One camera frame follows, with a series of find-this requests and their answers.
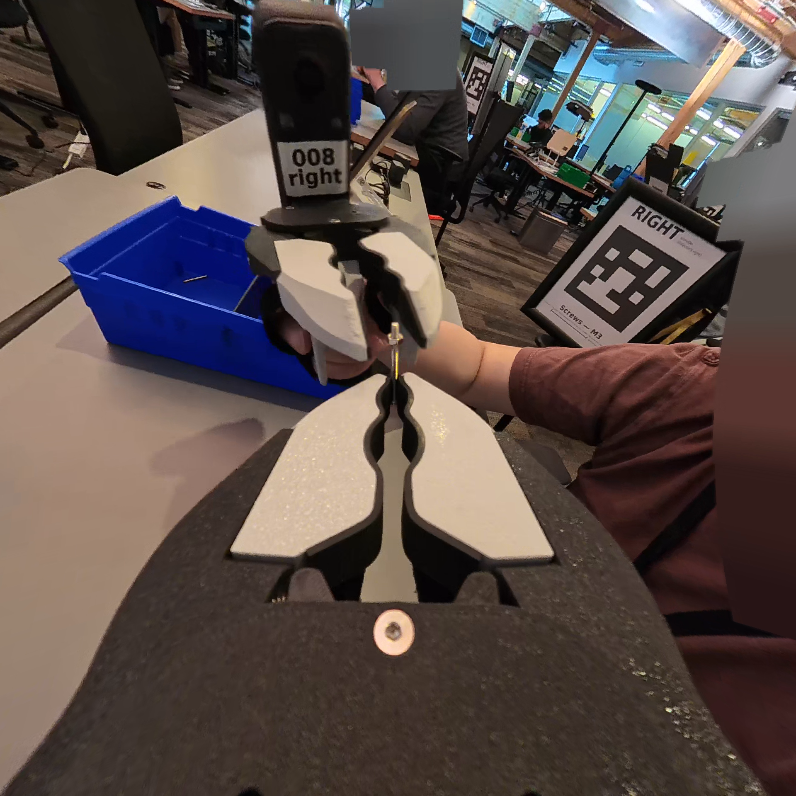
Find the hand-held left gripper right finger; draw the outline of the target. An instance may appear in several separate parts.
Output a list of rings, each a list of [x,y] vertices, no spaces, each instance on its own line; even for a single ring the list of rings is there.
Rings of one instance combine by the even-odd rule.
[[[419,599],[454,599],[476,572],[555,558],[495,434],[473,409],[413,373],[395,383],[408,461],[401,540]]]

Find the wooden office desk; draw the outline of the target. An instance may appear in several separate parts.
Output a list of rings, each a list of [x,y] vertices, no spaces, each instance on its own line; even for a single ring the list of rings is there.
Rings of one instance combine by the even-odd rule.
[[[238,25],[235,15],[207,2],[163,1],[155,4],[174,11],[194,85],[222,95],[227,93],[227,89],[211,79],[208,36],[212,34],[221,41],[221,77],[236,80]]]

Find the hanging marker sign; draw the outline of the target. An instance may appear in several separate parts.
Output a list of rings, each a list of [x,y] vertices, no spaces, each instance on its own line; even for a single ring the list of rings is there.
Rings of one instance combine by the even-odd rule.
[[[493,71],[493,61],[479,55],[474,55],[463,76],[467,111],[473,117],[483,102]]]

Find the black floor lamp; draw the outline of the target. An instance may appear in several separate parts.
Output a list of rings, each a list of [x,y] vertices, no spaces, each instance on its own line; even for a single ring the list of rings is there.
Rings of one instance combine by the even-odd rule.
[[[642,101],[645,99],[646,95],[647,94],[652,94],[652,95],[658,96],[658,95],[660,95],[662,93],[662,89],[660,87],[650,83],[647,80],[637,79],[637,80],[635,80],[634,84],[635,84],[636,88],[640,91],[640,93],[639,93],[638,97],[636,98],[632,108],[629,110],[629,112],[626,114],[626,117],[623,119],[621,125],[619,126],[617,131],[614,133],[612,139],[607,144],[607,146],[604,148],[602,154],[600,154],[600,156],[596,160],[595,164],[592,166],[592,169],[591,169],[591,171],[589,173],[589,177],[590,178],[592,178],[593,175],[603,165],[603,163],[605,162],[606,157],[607,157],[608,153],[610,152],[611,148],[616,143],[616,141],[618,140],[619,136],[622,134],[624,128],[626,127],[626,125],[629,123],[629,121],[633,117],[633,114],[636,112],[636,110],[638,109],[639,105],[642,104]]]

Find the framed marker sign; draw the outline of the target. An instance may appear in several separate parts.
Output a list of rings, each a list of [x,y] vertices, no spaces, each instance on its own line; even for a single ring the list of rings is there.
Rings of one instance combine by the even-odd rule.
[[[590,221],[522,312],[551,345],[670,345],[704,337],[730,299],[743,243],[631,177]]]

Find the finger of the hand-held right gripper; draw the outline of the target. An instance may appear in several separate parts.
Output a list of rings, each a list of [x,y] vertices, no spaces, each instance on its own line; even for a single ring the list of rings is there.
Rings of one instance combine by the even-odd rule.
[[[397,231],[363,237],[361,251],[371,294],[417,347],[430,347],[443,317],[443,282],[434,258]]]
[[[325,352],[333,349],[358,362],[369,359],[369,346],[357,289],[345,282],[332,244],[317,240],[290,238],[274,243],[278,273],[274,283],[281,310],[289,313],[311,335],[313,354],[302,357],[321,385],[353,383],[329,381]]]

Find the tall black chair back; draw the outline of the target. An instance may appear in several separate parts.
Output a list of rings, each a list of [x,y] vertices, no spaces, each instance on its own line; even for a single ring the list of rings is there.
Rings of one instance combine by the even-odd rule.
[[[174,98],[136,2],[24,4],[98,170],[118,176],[183,144]]]

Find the black office chair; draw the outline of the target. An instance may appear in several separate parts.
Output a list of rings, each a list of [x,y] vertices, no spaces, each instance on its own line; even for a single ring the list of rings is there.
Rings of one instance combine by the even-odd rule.
[[[463,175],[452,189],[451,204],[445,215],[447,221],[453,224],[463,221],[476,177],[493,152],[503,147],[506,137],[523,117],[524,111],[521,107],[511,105],[498,96],[493,98],[483,127],[471,143],[470,159],[464,167]]]

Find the dark bin divider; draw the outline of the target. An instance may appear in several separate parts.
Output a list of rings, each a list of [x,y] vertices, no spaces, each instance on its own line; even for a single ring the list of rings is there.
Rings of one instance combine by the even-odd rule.
[[[235,305],[234,312],[255,320],[261,320],[263,296],[271,286],[272,280],[269,277],[256,275]]]

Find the person's right hand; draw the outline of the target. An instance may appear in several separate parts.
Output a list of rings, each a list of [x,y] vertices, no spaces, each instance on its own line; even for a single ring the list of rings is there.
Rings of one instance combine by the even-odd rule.
[[[289,313],[284,310],[276,313],[275,328],[284,343],[291,347],[294,353],[297,355],[313,354],[311,335]],[[327,349],[325,352],[325,368],[329,381],[354,380],[369,370],[386,373],[392,368],[392,347],[388,343],[387,335],[380,331],[376,322],[369,315],[366,315],[365,329],[369,359],[364,362],[358,362],[333,349]],[[434,342],[436,347],[429,346],[426,349],[419,349],[414,360],[409,359],[406,343],[402,343],[399,346],[400,373],[425,373],[430,367],[432,368],[433,363],[439,360],[437,355],[443,351],[442,346],[445,336],[448,332],[456,329],[456,324],[450,324],[446,321],[442,322],[439,334]]]

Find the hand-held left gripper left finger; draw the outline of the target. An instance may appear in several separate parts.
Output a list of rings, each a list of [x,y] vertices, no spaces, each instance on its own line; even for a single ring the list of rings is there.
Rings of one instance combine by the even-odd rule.
[[[336,599],[359,599],[381,551],[384,426],[391,382],[374,375],[293,428],[230,555],[320,571]]]

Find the blue divided parts bin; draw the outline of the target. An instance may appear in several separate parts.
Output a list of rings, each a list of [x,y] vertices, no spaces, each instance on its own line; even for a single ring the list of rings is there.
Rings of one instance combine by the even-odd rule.
[[[252,224],[170,197],[63,254],[107,342],[327,400],[299,359],[235,305],[252,282]],[[182,281],[200,274],[193,284]]]

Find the grey trash bin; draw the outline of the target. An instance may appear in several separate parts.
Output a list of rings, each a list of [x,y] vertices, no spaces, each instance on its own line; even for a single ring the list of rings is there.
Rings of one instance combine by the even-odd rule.
[[[530,252],[549,255],[567,229],[568,223],[561,216],[535,208],[517,234],[518,244]]]

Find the person's right forearm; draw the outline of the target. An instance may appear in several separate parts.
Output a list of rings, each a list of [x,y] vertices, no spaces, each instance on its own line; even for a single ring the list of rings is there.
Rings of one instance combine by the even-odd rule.
[[[418,355],[415,372],[472,408],[516,415],[510,375],[520,352],[515,346],[484,342],[461,326],[442,322],[434,343]]]

